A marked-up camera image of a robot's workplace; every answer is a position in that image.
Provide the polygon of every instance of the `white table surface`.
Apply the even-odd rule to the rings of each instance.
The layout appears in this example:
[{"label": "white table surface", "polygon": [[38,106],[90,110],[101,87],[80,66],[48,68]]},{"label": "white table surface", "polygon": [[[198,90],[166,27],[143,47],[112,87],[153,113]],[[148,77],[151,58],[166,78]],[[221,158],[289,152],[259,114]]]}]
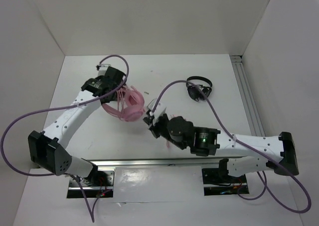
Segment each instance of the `white table surface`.
[{"label": "white table surface", "polygon": [[[95,66],[104,56],[67,56],[51,102],[51,107],[72,103],[86,80],[97,76]],[[129,55],[128,85],[136,87],[146,105],[175,80],[204,76],[213,83],[209,97],[225,126],[237,134],[251,134],[229,55]],[[105,63],[126,71],[121,59]],[[166,113],[182,115],[195,126],[220,128],[206,102],[195,102],[183,83],[172,86],[162,102]],[[53,123],[61,111],[48,113],[45,125]],[[149,159],[196,157],[189,149],[167,149],[165,140],[155,139],[142,119],[122,122],[99,108],[71,139],[67,151],[74,156],[93,159]]]},{"label": "white table surface", "polygon": [[[82,84],[96,76],[95,66],[102,57],[66,57],[51,107],[69,105]],[[234,133],[250,134],[228,55],[136,55],[125,58],[131,70],[128,84],[134,85],[142,93],[149,93],[144,94],[146,103],[156,98],[174,80],[186,79],[191,75],[205,76],[213,82],[214,90],[210,99],[226,127]],[[125,70],[124,64],[118,59],[110,59],[106,63]],[[169,89],[162,102],[167,105],[168,114],[182,115],[197,126],[219,128],[209,106],[204,102],[196,103],[191,100],[184,84]],[[46,125],[51,124],[60,114],[61,112],[49,113]],[[181,151],[177,147],[168,150],[165,141],[154,139],[142,121],[121,122],[106,114],[102,108],[95,111],[80,127],[67,150],[86,159],[195,157],[188,150]],[[44,169],[31,170],[31,173],[45,172]],[[154,200],[156,197],[153,194],[162,194],[168,190],[166,188],[170,184],[177,184],[179,175],[176,172],[167,174],[165,185],[146,190],[154,191],[148,191]],[[296,207],[287,178],[274,173],[268,175],[269,186],[279,199],[290,207]],[[248,174],[247,179],[250,196],[258,195],[263,186],[257,174]],[[95,211],[96,222],[92,224],[84,200],[66,198],[68,181],[64,176],[29,177],[14,226],[302,226],[299,215],[283,209],[268,193],[254,202],[244,201],[236,195],[194,195],[183,200],[178,199],[178,202],[171,199],[169,202],[139,203],[136,198],[135,203],[127,203],[120,201],[121,198],[117,199],[115,195],[114,198],[99,200]]]},{"label": "white table surface", "polygon": [[[47,171],[32,169],[31,173]],[[257,196],[263,189],[261,181],[256,173],[246,176],[251,193],[246,196]],[[267,176],[274,194],[296,208],[287,178],[271,172]],[[173,185],[178,183],[179,177],[168,174],[166,180]],[[148,203],[100,199],[93,224],[83,199],[66,198],[68,182],[64,176],[28,177],[14,226],[302,226],[299,215],[282,208],[268,192],[253,202],[237,195],[185,197],[178,202]],[[163,191],[165,188],[161,185],[153,187],[155,195]],[[91,206],[93,202],[94,199],[89,199]]]}]

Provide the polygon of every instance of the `white wall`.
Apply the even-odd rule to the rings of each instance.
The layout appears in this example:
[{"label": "white wall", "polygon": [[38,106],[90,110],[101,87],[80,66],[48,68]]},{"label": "white wall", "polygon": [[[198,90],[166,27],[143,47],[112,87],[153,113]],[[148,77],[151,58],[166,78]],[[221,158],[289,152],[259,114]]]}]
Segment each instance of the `white wall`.
[{"label": "white wall", "polygon": [[[243,63],[267,135],[290,131],[299,162],[299,179],[313,198],[301,215],[318,225],[319,211],[319,0],[270,0]],[[299,209],[306,199],[292,181]]]},{"label": "white wall", "polygon": [[34,0],[65,55],[242,55],[269,0]]},{"label": "white wall", "polygon": [[[18,116],[47,108],[64,60],[54,39],[26,0],[0,0],[0,133]],[[20,170],[30,169],[27,136],[41,130],[46,114],[17,123],[4,147]],[[26,177],[9,169],[0,158],[0,219],[12,225]]]}]

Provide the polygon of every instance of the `black headphones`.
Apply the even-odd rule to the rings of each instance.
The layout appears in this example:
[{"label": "black headphones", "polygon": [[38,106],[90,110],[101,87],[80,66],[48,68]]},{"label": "black headphones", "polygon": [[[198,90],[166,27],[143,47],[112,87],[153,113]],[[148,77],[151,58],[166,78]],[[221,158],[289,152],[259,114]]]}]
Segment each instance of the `black headphones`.
[{"label": "black headphones", "polygon": [[[213,84],[209,79],[204,78],[204,77],[200,77],[200,76],[192,76],[192,77],[187,78],[187,81],[190,81],[190,80],[201,80],[201,81],[208,83],[209,87],[205,87],[203,85],[196,85],[196,86],[201,88],[201,90],[204,92],[204,94],[207,97],[209,96],[209,94],[211,93],[212,87],[213,87]],[[187,91],[188,91],[190,98],[192,98],[194,101],[198,102],[199,100],[205,99],[203,97],[203,95],[193,85],[186,83],[186,87],[187,87]]]}]

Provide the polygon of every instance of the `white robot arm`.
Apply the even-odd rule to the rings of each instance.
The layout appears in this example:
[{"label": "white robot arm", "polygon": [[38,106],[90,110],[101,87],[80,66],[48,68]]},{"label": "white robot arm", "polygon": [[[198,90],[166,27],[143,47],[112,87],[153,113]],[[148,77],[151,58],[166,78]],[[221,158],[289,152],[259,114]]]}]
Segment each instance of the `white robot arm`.
[{"label": "white robot arm", "polygon": [[57,176],[77,175],[88,185],[99,185],[99,179],[105,178],[105,173],[98,171],[98,167],[93,163],[71,156],[66,147],[77,129],[101,104],[116,100],[116,94],[100,100],[97,98],[118,86],[124,75],[111,66],[100,67],[99,76],[86,81],[82,91],[71,104],[77,107],[67,109],[42,132],[33,131],[29,135],[31,160]]},{"label": "white robot arm", "polygon": [[274,170],[276,174],[287,175],[265,157],[236,143],[236,139],[262,151],[293,175],[299,174],[295,146],[290,133],[282,132],[279,136],[272,137],[232,134],[233,138],[230,138],[223,130],[196,127],[181,116],[168,120],[165,114],[166,107],[162,103],[152,112],[155,102],[156,99],[148,105],[148,116],[144,118],[154,137],[162,136],[180,149],[190,147],[190,152],[198,156],[229,157],[219,162],[221,176],[239,177],[264,170]]}]

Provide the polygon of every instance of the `white enclosure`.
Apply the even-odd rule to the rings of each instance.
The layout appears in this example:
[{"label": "white enclosure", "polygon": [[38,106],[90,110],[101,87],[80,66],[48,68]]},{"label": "white enclosure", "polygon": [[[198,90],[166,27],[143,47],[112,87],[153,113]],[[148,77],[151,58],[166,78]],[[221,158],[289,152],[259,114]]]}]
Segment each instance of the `white enclosure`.
[{"label": "white enclosure", "polygon": [[[229,57],[242,55],[261,129],[266,135],[293,134],[298,179],[313,200],[312,209],[299,217],[268,193],[257,202],[237,196],[202,199],[189,195],[187,190],[195,189],[189,185],[169,197],[160,189],[150,194],[164,202],[152,198],[141,204],[137,199],[121,205],[114,203],[122,202],[116,197],[100,200],[95,225],[318,225],[319,0],[0,0],[0,15],[1,134],[24,113],[69,105],[108,54],[126,55],[131,66],[128,84],[148,93],[146,103],[173,80],[209,76],[214,85],[211,100],[226,127],[251,134],[251,108]],[[123,70],[119,60],[109,63]],[[192,102],[184,88],[176,85],[164,95],[167,113],[219,128],[209,107]],[[14,166],[44,172],[31,164],[27,136],[60,114],[37,114],[9,131],[4,151]],[[143,126],[125,124],[99,109],[74,135],[68,151],[89,160],[194,158],[177,148],[168,150],[163,139],[154,139]],[[111,140],[110,146],[102,134],[119,140]],[[66,199],[68,179],[27,178],[2,159],[0,175],[1,225],[92,225],[84,200]],[[255,196],[261,182],[255,174],[247,177]],[[167,180],[176,180],[176,187],[181,184],[174,174]],[[292,180],[269,174],[269,181],[285,204],[305,207],[306,198]]]}]

